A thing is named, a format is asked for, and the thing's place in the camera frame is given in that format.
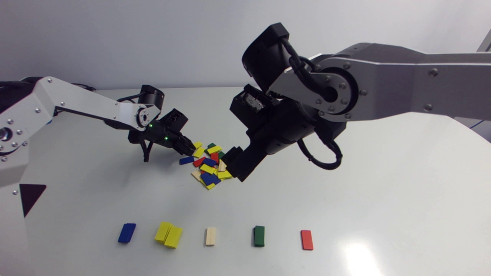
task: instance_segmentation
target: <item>wooden block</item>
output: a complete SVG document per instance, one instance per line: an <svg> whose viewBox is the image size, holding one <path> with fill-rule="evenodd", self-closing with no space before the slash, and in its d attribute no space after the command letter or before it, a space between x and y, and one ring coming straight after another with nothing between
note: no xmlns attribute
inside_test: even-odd
<svg viewBox="0 0 491 276"><path fill-rule="evenodd" d="M197 142L194 142L194 148L199 148L203 145L203 143L201 143L200 141L197 141Z"/></svg>
<svg viewBox="0 0 491 276"><path fill-rule="evenodd" d="M225 162L220 159L218 162L218 171L225 171L227 168L227 165L225 165Z"/></svg>
<svg viewBox="0 0 491 276"><path fill-rule="evenodd" d="M264 247L264 226L254 227L254 247Z"/></svg>
<svg viewBox="0 0 491 276"><path fill-rule="evenodd" d="M210 185L205 185L205 183L203 183L203 186L205 186L208 190L211 190L215 187L215 184L211 183Z"/></svg>
<svg viewBox="0 0 491 276"><path fill-rule="evenodd" d="M217 176L220 180L232 178L232 175L228 171L221 171Z"/></svg>
<svg viewBox="0 0 491 276"><path fill-rule="evenodd" d="M216 152L219 152L221 151L221 147L220 146L214 146L214 147L211 147L209 149L206 150L206 152L208 152L209 154L212 154L212 153L216 153Z"/></svg>
<svg viewBox="0 0 491 276"><path fill-rule="evenodd" d="M205 148L199 147L196 149L193 156L196 158L201 158L201 156L203 155L203 152L205 152Z"/></svg>
<svg viewBox="0 0 491 276"><path fill-rule="evenodd" d="M168 248L177 248L182 232L183 232L182 228L172 226L169 230L169 234L167 235L167 238L165 239L164 245L167 246Z"/></svg>
<svg viewBox="0 0 491 276"><path fill-rule="evenodd" d="M194 157L193 156L188 156L179 159L179 165L184 165L184 164L189 164L194 162Z"/></svg>
<svg viewBox="0 0 491 276"><path fill-rule="evenodd" d="M214 160L215 162L218 163L218 152L214 152L214 153L210 154L210 156L211 156L210 157L211 160Z"/></svg>
<svg viewBox="0 0 491 276"><path fill-rule="evenodd" d="M206 246L214 246L215 245L215 235L217 233L216 227L208 227L206 229Z"/></svg>
<svg viewBox="0 0 491 276"><path fill-rule="evenodd" d="M209 173L209 174L213 174L213 172L215 171L215 168L214 167L210 167L206 164L203 164L201 167L200 167L201 170Z"/></svg>
<svg viewBox="0 0 491 276"><path fill-rule="evenodd" d="M158 241L159 243L163 244L167 238L167 235L169 234L169 231L172 227L172 223L170 222L161 222L159 229L157 230L157 233L155 234L155 240Z"/></svg>
<svg viewBox="0 0 491 276"><path fill-rule="evenodd" d="M312 243L312 233L310 230L300 231L302 234L302 247L303 250L314 250L314 244Z"/></svg>
<svg viewBox="0 0 491 276"><path fill-rule="evenodd" d="M135 231L136 224L135 223L125 223L123 225L123 229L121 229L121 234L119 234L119 243L129 243L131 241L131 237L133 236L133 232Z"/></svg>

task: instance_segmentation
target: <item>screw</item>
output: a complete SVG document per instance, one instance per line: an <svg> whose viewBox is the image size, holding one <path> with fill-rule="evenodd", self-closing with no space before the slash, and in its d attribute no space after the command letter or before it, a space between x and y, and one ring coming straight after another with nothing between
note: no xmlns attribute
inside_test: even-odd
<svg viewBox="0 0 491 276"><path fill-rule="evenodd" d="M431 69L430 71L428 71L428 75L432 77L436 77L438 75L438 69L436 68Z"/></svg>
<svg viewBox="0 0 491 276"><path fill-rule="evenodd" d="M433 109L433 106L431 104L425 104L425 106L423 106L423 109L428 112L428 111L431 111Z"/></svg>

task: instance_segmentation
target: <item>black cable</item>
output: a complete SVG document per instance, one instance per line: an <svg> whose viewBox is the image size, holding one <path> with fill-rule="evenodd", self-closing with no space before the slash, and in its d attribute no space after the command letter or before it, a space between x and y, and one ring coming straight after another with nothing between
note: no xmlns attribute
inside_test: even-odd
<svg viewBox="0 0 491 276"><path fill-rule="evenodd" d="M139 96L141 96L143 94L145 94L145 92L142 92L142 93L140 93L138 95L133 95L133 96L128 96L128 97L124 97L124 98L121 98L121 99L117 99L116 101L117 102L131 101L131 102L135 103L134 101L132 101L132 99L138 98Z"/></svg>
<svg viewBox="0 0 491 276"><path fill-rule="evenodd" d="M477 123L477 124L475 124L475 125L471 126L471 127L470 127L470 129L472 129L472 128L474 128L474 127L478 126L478 125L479 125L480 123L482 123L482 122L484 122L484 120L481 120L479 123Z"/></svg>
<svg viewBox="0 0 491 276"><path fill-rule="evenodd" d="M339 146L334 141L327 144L327 147L331 151L333 151L336 155L336 161L333 163L323 163L315 159L314 156L308 151L307 147L305 146L305 143L303 142L303 139L298 140L297 144L299 145L299 148L302 151L302 153L308 158L308 160L314 163L318 167L321 167L323 169L333 170L341 165L341 159L343 158L343 154L341 153L341 149L339 148Z"/></svg>
<svg viewBox="0 0 491 276"><path fill-rule="evenodd" d="M91 87L91 86L88 86L86 84L83 84L83 83L72 83L73 85L78 85L78 86L84 86L83 89L86 89L86 90L89 90L89 91L95 91L97 89Z"/></svg>

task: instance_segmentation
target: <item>white table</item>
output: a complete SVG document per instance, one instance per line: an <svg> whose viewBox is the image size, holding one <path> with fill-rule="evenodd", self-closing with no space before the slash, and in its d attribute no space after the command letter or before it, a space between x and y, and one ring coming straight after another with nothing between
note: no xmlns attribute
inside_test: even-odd
<svg viewBox="0 0 491 276"><path fill-rule="evenodd" d="M241 88L163 91L163 114L183 112L193 141L248 145L228 110ZM38 276L491 274L487 141L451 118L416 113L350 122L336 141L337 170L315 167L293 145L244 183L208 191L174 150L155 145L144 163L126 131L62 113L32 137L21 182L48 186L26 217L33 266ZM315 135L306 143L333 161ZM161 221L184 229L177 249L153 240ZM129 222L133 238L119 244ZM251 246L255 225L266 227L264 248ZM209 226L214 247L204 246ZM301 249L302 229L312 230L313 251Z"/></svg>

